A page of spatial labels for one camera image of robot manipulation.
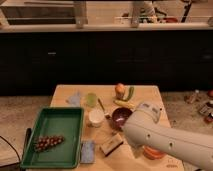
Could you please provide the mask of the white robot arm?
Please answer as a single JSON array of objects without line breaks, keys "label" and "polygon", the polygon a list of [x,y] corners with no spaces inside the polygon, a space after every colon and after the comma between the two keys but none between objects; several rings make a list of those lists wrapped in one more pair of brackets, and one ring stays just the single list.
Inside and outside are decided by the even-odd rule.
[{"label": "white robot arm", "polygon": [[128,144],[162,151],[205,171],[213,171],[213,136],[178,130],[159,124],[160,108],[141,102],[122,126]]}]

